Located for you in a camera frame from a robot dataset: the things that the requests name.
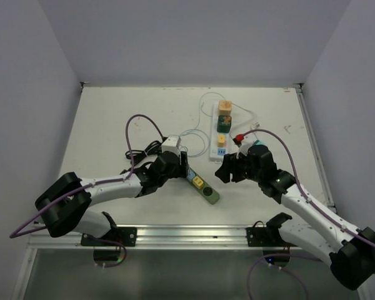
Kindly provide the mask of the yellow USB charger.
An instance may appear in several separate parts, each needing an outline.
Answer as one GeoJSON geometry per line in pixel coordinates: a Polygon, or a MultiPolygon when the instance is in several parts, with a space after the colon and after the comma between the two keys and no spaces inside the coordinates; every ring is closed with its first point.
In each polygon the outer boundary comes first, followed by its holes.
{"type": "Polygon", "coordinates": [[[195,176],[193,179],[192,179],[192,184],[193,186],[198,189],[198,190],[201,190],[204,185],[205,185],[205,182],[203,181],[203,179],[199,176],[195,176]]]}

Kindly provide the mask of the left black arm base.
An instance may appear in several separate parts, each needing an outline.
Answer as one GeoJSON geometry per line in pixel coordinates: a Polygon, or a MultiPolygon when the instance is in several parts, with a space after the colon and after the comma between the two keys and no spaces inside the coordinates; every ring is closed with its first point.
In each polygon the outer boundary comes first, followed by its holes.
{"type": "Polygon", "coordinates": [[[82,246],[92,247],[106,247],[118,246],[122,244],[125,247],[134,247],[138,236],[138,229],[136,227],[126,226],[111,229],[103,237],[91,237],[83,234],[81,238],[82,246]]]}

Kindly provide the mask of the light blue USB charger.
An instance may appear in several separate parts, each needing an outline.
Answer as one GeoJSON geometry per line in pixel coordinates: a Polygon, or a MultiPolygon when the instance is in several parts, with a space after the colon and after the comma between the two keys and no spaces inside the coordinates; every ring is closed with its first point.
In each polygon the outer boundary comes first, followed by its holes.
{"type": "Polygon", "coordinates": [[[188,176],[187,176],[187,180],[191,182],[194,179],[195,176],[196,175],[194,173],[189,173],[188,176]]]}

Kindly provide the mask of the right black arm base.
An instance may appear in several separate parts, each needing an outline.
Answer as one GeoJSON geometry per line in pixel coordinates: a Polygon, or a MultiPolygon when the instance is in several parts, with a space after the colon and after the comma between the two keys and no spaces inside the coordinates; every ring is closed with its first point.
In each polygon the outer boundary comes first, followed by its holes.
{"type": "Polygon", "coordinates": [[[263,224],[257,226],[259,222],[253,226],[246,228],[247,245],[251,248],[276,248],[286,246],[286,242],[282,239],[278,228],[263,224]]]}

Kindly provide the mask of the green power strip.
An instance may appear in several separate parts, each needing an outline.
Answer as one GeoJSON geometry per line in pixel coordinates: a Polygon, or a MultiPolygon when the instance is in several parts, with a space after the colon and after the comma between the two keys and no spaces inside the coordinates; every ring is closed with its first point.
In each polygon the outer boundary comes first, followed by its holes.
{"type": "MultiPolygon", "coordinates": [[[[189,173],[194,173],[196,176],[199,176],[200,178],[203,179],[202,176],[200,176],[196,171],[194,171],[191,168],[189,168],[189,173]]],[[[215,205],[220,200],[220,195],[212,186],[210,186],[209,183],[207,183],[204,179],[203,181],[205,182],[205,185],[201,190],[196,189],[193,186],[192,181],[191,182],[188,181],[188,182],[201,195],[201,197],[203,197],[210,205],[215,205]]]]}

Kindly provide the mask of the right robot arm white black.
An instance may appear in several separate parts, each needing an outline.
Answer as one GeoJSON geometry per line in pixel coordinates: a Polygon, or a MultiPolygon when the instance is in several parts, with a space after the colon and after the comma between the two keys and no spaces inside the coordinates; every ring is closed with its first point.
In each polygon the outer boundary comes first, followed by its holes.
{"type": "Polygon", "coordinates": [[[345,221],[315,197],[287,171],[279,169],[265,145],[254,145],[246,153],[224,156],[215,172],[224,183],[254,181],[269,198],[306,222],[300,226],[290,217],[266,229],[273,245],[284,241],[316,256],[329,266],[345,287],[356,290],[375,273],[375,231],[360,229],[345,221]]]}

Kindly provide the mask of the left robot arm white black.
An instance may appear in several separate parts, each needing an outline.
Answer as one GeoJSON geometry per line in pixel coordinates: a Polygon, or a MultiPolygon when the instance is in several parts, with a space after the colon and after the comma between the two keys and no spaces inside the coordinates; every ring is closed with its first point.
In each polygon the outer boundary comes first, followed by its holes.
{"type": "Polygon", "coordinates": [[[44,225],[53,238],[71,231],[94,236],[111,245],[118,236],[108,213],[97,214],[89,206],[121,198],[139,198],[155,193],[165,182],[188,175],[188,155],[166,151],[128,174],[102,179],[80,178],[75,172],[62,175],[35,202],[44,225]]]}

